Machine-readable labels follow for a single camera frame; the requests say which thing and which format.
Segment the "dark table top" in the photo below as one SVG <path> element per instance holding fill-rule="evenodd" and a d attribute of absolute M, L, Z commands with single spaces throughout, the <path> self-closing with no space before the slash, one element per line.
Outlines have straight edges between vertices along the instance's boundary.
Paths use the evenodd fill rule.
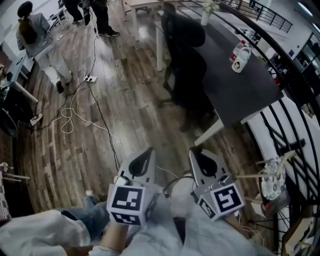
<path fill-rule="evenodd" d="M 234 34 L 214 20 L 203 28 L 205 43 L 195 48 L 207 65 L 203 88 L 225 127 L 283 97 L 264 62 L 254 54 L 241 73 L 232 70 L 229 57 L 240 42 Z"/>

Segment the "staircase railing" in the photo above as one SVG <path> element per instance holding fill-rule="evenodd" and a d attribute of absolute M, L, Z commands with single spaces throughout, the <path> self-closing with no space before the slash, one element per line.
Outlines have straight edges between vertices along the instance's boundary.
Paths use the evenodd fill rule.
<path fill-rule="evenodd" d="M 244 16 L 266 23 L 286 33 L 289 32 L 293 25 L 278 13 L 254 0 L 250 1 L 250 3 L 243 0 L 221 0 L 221 2 L 238 10 Z"/>

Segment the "black pants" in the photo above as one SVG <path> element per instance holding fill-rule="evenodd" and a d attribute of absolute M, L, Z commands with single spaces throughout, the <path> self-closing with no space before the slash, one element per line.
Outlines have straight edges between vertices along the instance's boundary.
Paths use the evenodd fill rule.
<path fill-rule="evenodd" d="M 14 88 L 9 89 L 1 108 L 8 111 L 12 118 L 18 119 L 24 123 L 29 123 L 34 117 L 34 112 L 32 111 L 26 98 L 21 92 L 15 90 Z"/>
<path fill-rule="evenodd" d="M 100 7 L 95 4 L 91 5 L 96 16 L 96 26 L 99 34 L 109 33 L 112 28 L 109 26 L 108 7 Z"/>
<path fill-rule="evenodd" d="M 64 1 L 64 6 L 67 9 L 67 11 L 71 14 L 71 16 L 73 17 L 73 21 L 79 21 L 82 20 L 82 14 L 78 9 L 78 3 L 79 0 L 65 0 Z"/>

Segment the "extension cord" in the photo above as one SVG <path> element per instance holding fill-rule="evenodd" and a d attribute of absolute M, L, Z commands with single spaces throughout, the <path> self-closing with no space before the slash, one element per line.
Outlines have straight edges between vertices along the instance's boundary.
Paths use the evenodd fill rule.
<path fill-rule="evenodd" d="M 95 83 L 97 80 L 98 80 L 98 77 L 91 76 L 91 75 L 85 75 L 83 79 L 84 82 L 90 82 L 90 83 Z"/>

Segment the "water bottle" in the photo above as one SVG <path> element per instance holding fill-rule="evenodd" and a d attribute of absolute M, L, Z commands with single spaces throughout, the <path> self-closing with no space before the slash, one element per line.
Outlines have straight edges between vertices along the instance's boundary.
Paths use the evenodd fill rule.
<path fill-rule="evenodd" d="M 232 70 L 236 73 L 241 73 L 244 67 L 247 65 L 248 60 L 251 56 L 251 50 L 248 47 L 244 47 L 239 51 L 238 56 L 232 63 Z"/>
<path fill-rule="evenodd" d="M 243 47 L 246 47 L 246 41 L 245 40 L 242 40 L 240 43 L 238 43 L 236 45 L 236 47 L 233 49 L 233 52 L 229 58 L 229 60 L 231 61 L 231 63 L 233 63 L 236 59 L 236 57 L 238 56 L 239 54 L 239 51 L 243 48 Z"/>

